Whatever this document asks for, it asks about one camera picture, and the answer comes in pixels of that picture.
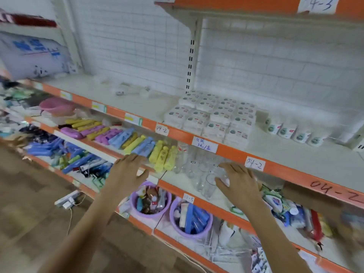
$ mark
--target right arm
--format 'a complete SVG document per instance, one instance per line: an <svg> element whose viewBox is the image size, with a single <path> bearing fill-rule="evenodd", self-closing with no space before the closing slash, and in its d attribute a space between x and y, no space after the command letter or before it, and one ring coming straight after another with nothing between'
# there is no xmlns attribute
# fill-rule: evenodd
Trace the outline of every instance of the right arm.
<svg viewBox="0 0 364 273"><path fill-rule="evenodd" d="M221 163L230 180L227 187L219 178L216 185L237 208L248 217L273 273L312 273L307 263L275 222L271 211L264 203L253 173L245 166Z"/></svg>

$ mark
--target forearm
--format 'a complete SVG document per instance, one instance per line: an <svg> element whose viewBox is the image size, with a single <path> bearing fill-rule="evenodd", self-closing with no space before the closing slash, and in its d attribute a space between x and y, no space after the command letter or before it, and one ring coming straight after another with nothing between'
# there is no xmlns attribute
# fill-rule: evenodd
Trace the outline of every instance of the forearm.
<svg viewBox="0 0 364 273"><path fill-rule="evenodd" d="M259 202L247 217L262 243L273 273L312 273L307 263L276 223L264 202Z"/></svg>
<svg viewBox="0 0 364 273"><path fill-rule="evenodd" d="M99 194L88 211L38 273L86 272L102 232L118 203Z"/></svg>

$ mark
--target purple bucket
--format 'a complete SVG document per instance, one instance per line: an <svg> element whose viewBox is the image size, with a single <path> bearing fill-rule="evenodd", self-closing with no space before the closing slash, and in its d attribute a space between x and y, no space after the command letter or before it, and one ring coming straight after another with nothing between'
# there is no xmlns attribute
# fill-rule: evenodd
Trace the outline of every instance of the purple bucket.
<svg viewBox="0 0 364 273"><path fill-rule="evenodd" d="M157 187L156 184L152 183L152 182L149 182L149 181L145 181L143 182L142 185L146 185L146 186L151 186L151 187ZM146 217L146 218L155 218L155 217L160 217L162 216L169 208L169 206L171 205L171 202L172 202L172 194L170 192L166 192L166 198L167 198L167 204L166 206L164 207L164 209L162 211L160 211L159 213L156 213L156 214L143 214L141 212L139 212L137 209L136 209L136 202L138 201L138 195L133 192L131 195L130 195L130 201L131 201L131 208L132 210L134 210L138 216L141 216L141 217Z"/></svg>
<svg viewBox="0 0 364 273"><path fill-rule="evenodd" d="M182 201L181 197L176 197L176 199L171 204L171 209L169 210L169 220L171 221L173 228L177 231L178 234L180 234L181 236L184 236L186 238L199 239L199 238L205 237L212 227L212 221L214 219L212 213L207 212L210 215L210 219L207 222L206 228L201 233L195 234L195 235L186 234L176 225L176 222L174 221L174 217L173 217L174 210L177 208L178 204L181 201Z"/></svg>

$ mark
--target brown tiled floor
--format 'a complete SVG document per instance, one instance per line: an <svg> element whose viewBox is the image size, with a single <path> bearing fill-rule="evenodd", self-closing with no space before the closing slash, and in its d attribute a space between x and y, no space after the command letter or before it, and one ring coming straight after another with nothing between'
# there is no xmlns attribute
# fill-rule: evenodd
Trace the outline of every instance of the brown tiled floor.
<svg viewBox="0 0 364 273"><path fill-rule="evenodd" d="M0 272L32 273L66 236L70 211L54 202L74 186L0 145ZM72 226L91 204L73 209ZM96 251L90 273L200 272L182 255L114 214Z"/></svg>

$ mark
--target hand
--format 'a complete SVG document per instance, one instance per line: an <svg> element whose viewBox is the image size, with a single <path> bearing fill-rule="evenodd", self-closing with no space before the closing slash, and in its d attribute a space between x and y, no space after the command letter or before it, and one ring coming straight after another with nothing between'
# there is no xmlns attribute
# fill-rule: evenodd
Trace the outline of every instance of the hand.
<svg viewBox="0 0 364 273"><path fill-rule="evenodd" d="M145 161L144 156L134 153L117 160L110 170L101 194L107 194L107 198L115 200L119 204L123 198L136 191L148 178L149 170L147 169L139 176L136 174L140 165Z"/></svg>
<svg viewBox="0 0 364 273"><path fill-rule="evenodd" d="M230 180L230 186L226 186L220 178L215 178L216 186L245 214L254 211L256 205L263 203L259 192L258 183L255 181L251 169L235 163L221 163Z"/></svg>

